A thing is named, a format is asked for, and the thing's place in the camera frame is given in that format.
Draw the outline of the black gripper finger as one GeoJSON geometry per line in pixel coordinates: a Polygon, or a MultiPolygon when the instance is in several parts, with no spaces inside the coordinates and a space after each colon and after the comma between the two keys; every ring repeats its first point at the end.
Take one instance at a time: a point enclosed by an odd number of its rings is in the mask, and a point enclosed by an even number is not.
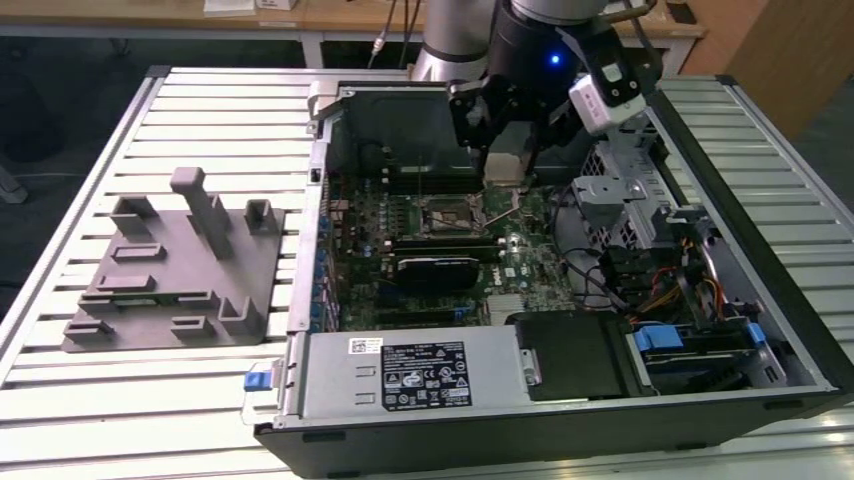
{"type": "Polygon", "coordinates": [[[491,147],[495,132],[489,103],[497,86],[495,75],[472,81],[453,80],[445,85],[453,132],[461,147],[480,151],[491,147]]]}
{"type": "Polygon", "coordinates": [[[569,99],[535,123],[532,138],[535,149],[565,147],[585,130],[577,110],[569,99]]]}

